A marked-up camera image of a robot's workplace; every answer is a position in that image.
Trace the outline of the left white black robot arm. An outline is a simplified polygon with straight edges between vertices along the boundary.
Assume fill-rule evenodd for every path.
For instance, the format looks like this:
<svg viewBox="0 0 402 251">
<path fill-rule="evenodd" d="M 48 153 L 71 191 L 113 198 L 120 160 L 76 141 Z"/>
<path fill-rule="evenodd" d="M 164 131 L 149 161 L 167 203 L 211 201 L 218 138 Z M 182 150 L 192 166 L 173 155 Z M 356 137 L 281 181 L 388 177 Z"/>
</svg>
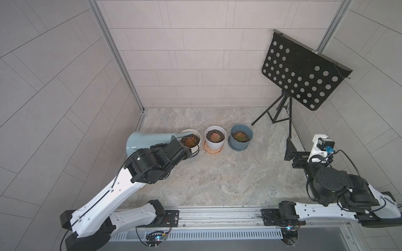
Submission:
<svg viewBox="0 0 402 251">
<path fill-rule="evenodd" d="M 93 199 L 77 210 L 60 215 L 68 251 L 97 251 L 116 234 L 135 227 L 158 227 L 165 210 L 158 200 L 127 211 L 116 209 L 146 184 L 166 179 L 171 170 L 190 157 L 191 151 L 179 140 L 138 149 L 124 162 L 116 177 Z"/>
</svg>

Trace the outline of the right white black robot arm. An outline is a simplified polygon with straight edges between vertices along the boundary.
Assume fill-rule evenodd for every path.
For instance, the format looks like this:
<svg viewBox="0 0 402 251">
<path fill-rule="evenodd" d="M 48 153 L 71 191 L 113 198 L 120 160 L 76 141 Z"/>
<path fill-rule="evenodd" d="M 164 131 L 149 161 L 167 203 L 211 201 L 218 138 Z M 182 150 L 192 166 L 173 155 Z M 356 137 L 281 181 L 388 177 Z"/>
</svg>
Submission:
<svg viewBox="0 0 402 251">
<path fill-rule="evenodd" d="M 366 228 L 399 227 L 400 205 L 389 192 L 377 191 L 360 173 L 348 174 L 331 166 L 335 142 L 324 134 L 313 138 L 310 152 L 299 152 L 291 139 L 286 140 L 284 159 L 302 169 L 312 204 L 283 201 L 278 218 L 284 226 L 312 219 L 355 221 Z"/>
</svg>

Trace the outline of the light blue watering can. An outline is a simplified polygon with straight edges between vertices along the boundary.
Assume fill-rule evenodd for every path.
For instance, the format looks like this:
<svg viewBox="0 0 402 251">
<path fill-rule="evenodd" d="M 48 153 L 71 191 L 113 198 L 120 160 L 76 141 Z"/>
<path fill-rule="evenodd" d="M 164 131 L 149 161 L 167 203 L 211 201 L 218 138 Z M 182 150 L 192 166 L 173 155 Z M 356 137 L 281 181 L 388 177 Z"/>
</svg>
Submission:
<svg viewBox="0 0 402 251">
<path fill-rule="evenodd" d="M 167 144 L 174 139 L 190 136 L 191 132 L 185 133 L 151 133 L 143 134 L 141 132 L 132 133 L 126 143 L 126 153 L 130 157 L 138 149 L 148 149 L 153 145 Z"/>
</svg>

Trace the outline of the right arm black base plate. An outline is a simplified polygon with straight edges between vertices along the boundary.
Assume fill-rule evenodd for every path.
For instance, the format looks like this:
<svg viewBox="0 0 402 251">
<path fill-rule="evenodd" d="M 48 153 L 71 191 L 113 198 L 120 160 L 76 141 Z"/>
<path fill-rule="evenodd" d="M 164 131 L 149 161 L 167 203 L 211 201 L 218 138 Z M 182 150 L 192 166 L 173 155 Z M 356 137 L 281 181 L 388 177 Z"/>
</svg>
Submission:
<svg viewBox="0 0 402 251">
<path fill-rule="evenodd" d="M 285 228 L 306 225 L 305 221 L 299 221 L 294 209 L 262 209 L 261 215 L 265 226 Z"/>
</svg>

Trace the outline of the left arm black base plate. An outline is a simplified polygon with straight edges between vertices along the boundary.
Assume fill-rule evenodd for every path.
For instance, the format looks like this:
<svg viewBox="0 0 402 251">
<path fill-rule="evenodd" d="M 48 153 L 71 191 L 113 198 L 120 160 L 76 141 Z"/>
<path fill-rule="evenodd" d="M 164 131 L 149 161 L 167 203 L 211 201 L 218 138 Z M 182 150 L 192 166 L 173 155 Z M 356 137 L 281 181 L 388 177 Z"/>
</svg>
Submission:
<svg viewBox="0 0 402 251">
<path fill-rule="evenodd" d="M 157 212 L 157 217 L 154 222 L 154 226 L 158 228 L 169 228 L 178 226 L 180 211 L 179 210 L 167 210 Z"/>
</svg>

